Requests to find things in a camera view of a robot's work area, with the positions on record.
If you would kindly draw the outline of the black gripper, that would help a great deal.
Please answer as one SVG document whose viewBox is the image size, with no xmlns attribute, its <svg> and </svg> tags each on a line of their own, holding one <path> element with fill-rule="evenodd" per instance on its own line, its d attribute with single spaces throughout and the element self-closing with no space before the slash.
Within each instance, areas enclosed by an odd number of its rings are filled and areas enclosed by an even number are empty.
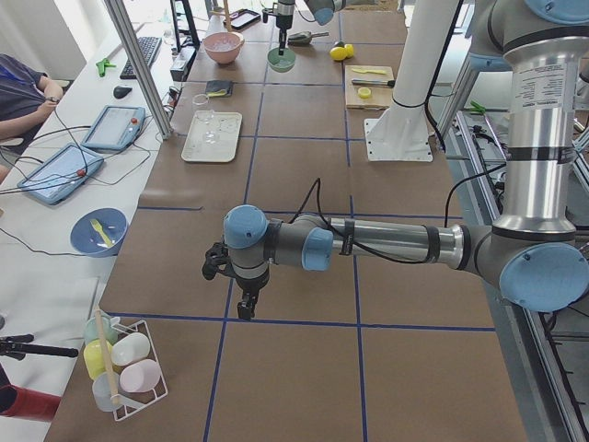
<svg viewBox="0 0 589 442">
<path fill-rule="evenodd" d="M 234 278 L 243 291 L 242 299 L 237 303 L 238 318 L 247 321 L 254 319 L 259 292 L 270 281 L 268 268 L 265 268 L 264 272 L 256 277 L 241 276 L 236 272 L 236 268 L 231 262 L 225 243 L 215 242 L 205 252 L 202 275 L 206 280 L 211 281 L 218 273 Z"/>
<path fill-rule="evenodd" d="M 283 56 L 287 49 L 287 30 L 293 26 L 294 12 L 294 4 L 273 4 L 272 7 L 264 7 L 261 11 L 263 23 L 267 23 L 269 17 L 275 17 L 276 27 L 279 28 L 280 56 Z"/>
</svg>

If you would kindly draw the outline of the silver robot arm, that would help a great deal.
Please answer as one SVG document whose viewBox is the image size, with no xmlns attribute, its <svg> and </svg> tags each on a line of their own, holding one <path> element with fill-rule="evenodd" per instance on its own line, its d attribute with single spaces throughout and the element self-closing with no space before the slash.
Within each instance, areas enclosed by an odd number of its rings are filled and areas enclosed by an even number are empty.
<svg viewBox="0 0 589 442">
<path fill-rule="evenodd" d="M 284 222 L 256 206 L 237 206 L 225 216 L 222 239 L 206 252 L 202 273 L 237 281 L 240 318 L 252 319 L 272 265 L 324 271 L 334 252 L 405 265 L 443 263 L 537 312 L 565 308 L 585 294 L 588 262 L 573 244 L 576 229 L 565 205 L 588 5 L 481 1 L 473 29 L 471 56 L 512 72 L 502 213 L 488 226 L 435 227 L 425 224 L 422 212 L 413 212 L 409 225 L 304 211 Z"/>
<path fill-rule="evenodd" d="M 329 23 L 336 12 L 341 11 L 348 4 L 346 0 L 305 0 L 305 4 L 320 25 Z M 262 21 L 268 22 L 268 17 L 275 17 L 276 27 L 279 29 L 278 54 L 284 55 L 287 43 L 287 32 L 293 26 L 295 0 L 278 0 L 271 7 L 262 9 Z"/>
</svg>

